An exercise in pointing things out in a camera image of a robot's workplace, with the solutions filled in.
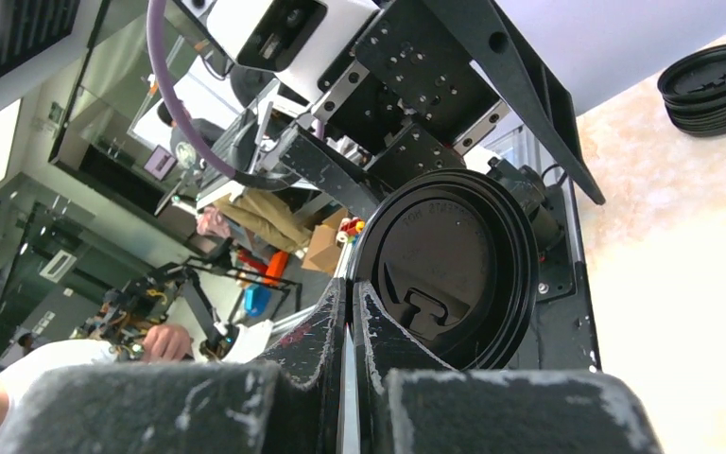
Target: hand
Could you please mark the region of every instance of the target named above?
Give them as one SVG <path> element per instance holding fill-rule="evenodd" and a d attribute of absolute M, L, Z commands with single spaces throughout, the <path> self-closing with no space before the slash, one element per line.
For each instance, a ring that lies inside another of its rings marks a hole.
<path fill-rule="evenodd" d="M 193 355 L 187 330 L 173 323 L 149 328 L 143 348 L 144 362 L 179 361 L 185 355 Z"/>

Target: beige pants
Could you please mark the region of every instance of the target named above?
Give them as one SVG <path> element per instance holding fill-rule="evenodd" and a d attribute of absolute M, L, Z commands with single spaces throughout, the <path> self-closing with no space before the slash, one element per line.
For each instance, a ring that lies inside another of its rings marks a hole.
<path fill-rule="evenodd" d="M 235 202 L 223 198 L 213 205 L 281 251 L 295 253 L 310 242 L 310 235 L 293 218 L 287 204 L 270 192 L 247 189 Z"/>

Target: mounting hole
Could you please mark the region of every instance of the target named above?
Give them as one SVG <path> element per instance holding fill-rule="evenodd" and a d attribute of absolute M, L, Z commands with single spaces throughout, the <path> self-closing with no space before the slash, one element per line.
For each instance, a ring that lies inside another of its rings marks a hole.
<path fill-rule="evenodd" d="M 492 33 L 489 37 L 489 47 L 491 51 L 501 54 L 508 49 L 508 35 L 501 31 Z"/>

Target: table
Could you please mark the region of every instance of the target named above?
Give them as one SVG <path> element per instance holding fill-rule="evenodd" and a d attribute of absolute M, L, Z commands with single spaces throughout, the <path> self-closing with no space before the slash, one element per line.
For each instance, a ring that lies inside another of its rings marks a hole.
<path fill-rule="evenodd" d="M 608 200 L 578 193 L 602 365 L 665 452 L 726 452 L 726 136 L 677 131 L 657 77 L 579 119 Z"/>

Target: metal plate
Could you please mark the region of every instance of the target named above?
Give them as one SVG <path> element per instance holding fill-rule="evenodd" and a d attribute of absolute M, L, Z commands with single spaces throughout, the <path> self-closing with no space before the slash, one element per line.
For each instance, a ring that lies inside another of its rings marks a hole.
<path fill-rule="evenodd" d="M 452 144 L 499 99 L 466 50 L 420 1 L 391 3 L 355 46 L 369 71 Z"/>
<path fill-rule="evenodd" d="M 383 183 L 398 188 L 431 170 L 465 167 L 454 150 L 442 145 L 422 125 L 412 123 L 374 158 L 367 170 Z"/>

